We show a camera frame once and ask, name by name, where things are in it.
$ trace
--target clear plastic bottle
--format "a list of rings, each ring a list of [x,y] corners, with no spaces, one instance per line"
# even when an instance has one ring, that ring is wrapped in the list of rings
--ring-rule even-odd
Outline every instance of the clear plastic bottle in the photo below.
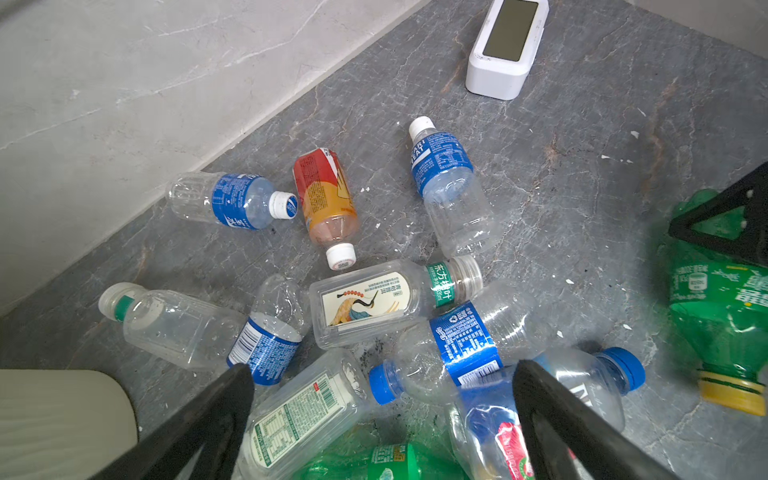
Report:
[[[123,323],[125,341],[187,370],[227,370],[227,354],[243,329],[240,312],[171,290],[117,283],[98,301],[107,318]]]
[[[331,349],[254,410],[237,469],[243,478],[286,478],[375,405],[352,353]]]
[[[619,432],[624,428],[621,397],[645,382],[640,360],[618,347],[595,355],[548,349],[534,361]],[[446,407],[454,455],[473,478],[534,476],[512,395],[515,367],[459,387],[456,402]]]
[[[275,191],[266,178],[225,172],[181,175],[168,187],[168,203],[179,217],[249,230],[290,220],[298,211],[296,195]]]
[[[413,179],[445,257],[492,248],[501,231],[464,147],[429,117],[416,118],[409,133]]]
[[[393,260],[333,276],[310,285],[315,339],[328,349],[394,332],[481,288],[480,267],[469,255],[428,266]]]
[[[279,274],[264,280],[248,321],[227,357],[229,366],[245,363],[250,368],[256,384],[254,404],[280,383],[310,327],[299,287]]]
[[[469,302],[400,334],[392,356],[370,374],[381,405],[403,392],[444,405],[463,385],[515,360],[532,358],[554,341],[538,303],[494,282]]]
[[[301,199],[306,229],[316,245],[326,249],[331,270],[355,264],[355,247],[349,242],[359,229],[357,211],[335,152],[318,148],[293,165],[293,178]]]

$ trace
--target white bottle cap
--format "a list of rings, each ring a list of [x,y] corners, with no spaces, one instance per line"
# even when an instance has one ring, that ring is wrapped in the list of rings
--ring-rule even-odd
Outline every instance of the white bottle cap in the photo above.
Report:
[[[331,270],[350,268],[357,261],[355,246],[351,243],[338,243],[326,250],[326,258]]]
[[[435,124],[432,123],[432,119],[429,117],[419,117],[414,118],[411,122],[411,126],[408,127],[408,133],[411,134],[411,141],[422,131],[426,130],[427,128],[435,128]]]
[[[118,319],[115,316],[115,309],[118,307],[118,303],[124,297],[130,297],[136,299],[137,296],[146,292],[147,289],[136,283],[121,282],[116,283],[113,286],[107,288],[101,297],[98,299],[98,309],[102,315],[108,319],[112,319],[116,322],[122,322],[122,319]]]
[[[270,215],[280,220],[290,220],[299,210],[296,195],[290,192],[274,192],[270,197]]]

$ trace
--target blue bottle cap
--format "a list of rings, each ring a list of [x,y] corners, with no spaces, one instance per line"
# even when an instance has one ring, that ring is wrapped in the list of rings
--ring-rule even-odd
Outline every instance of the blue bottle cap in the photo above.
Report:
[[[643,368],[643,364],[628,350],[612,346],[598,353],[598,356],[605,356],[613,360],[621,368],[629,380],[630,392],[639,389],[645,383],[645,368]]]
[[[389,388],[389,380],[386,378],[383,364],[373,367],[371,373],[368,374],[368,381],[371,383],[373,398],[379,405],[386,405],[397,399],[395,393]]]

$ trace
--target blue label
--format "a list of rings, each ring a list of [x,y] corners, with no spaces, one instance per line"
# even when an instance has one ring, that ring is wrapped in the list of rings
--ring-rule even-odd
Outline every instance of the blue label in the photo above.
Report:
[[[453,382],[470,383],[503,367],[502,358],[472,302],[429,320]]]
[[[245,214],[245,200],[248,188],[259,175],[226,174],[219,179],[210,196],[214,215],[229,227],[258,230],[248,221]]]
[[[296,212],[299,211],[299,201],[296,199],[296,197],[291,197],[288,199],[286,211],[288,212],[289,217],[294,218],[296,216]]]
[[[245,363],[255,383],[276,385],[283,378],[283,373],[298,349],[298,342],[274,336],[249,317],[227,357],[227,365]]]
[[[435,175],[456,167],[467,167],[474,171],[467,152],[456,137],[444,131],[429,135],[413,146],[411,151],[411,173],[419,195],[424,196],[424,186]]]

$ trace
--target red label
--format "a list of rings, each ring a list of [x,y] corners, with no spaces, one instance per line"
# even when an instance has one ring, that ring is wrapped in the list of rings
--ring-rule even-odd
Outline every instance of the red label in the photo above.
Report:
[[[523,429],[519,424],[504,422],[498,426],[496,444],[504,454],[509,474],[515,480],[532,480],[533,467],[528,460],[528,450],[525,448]]]

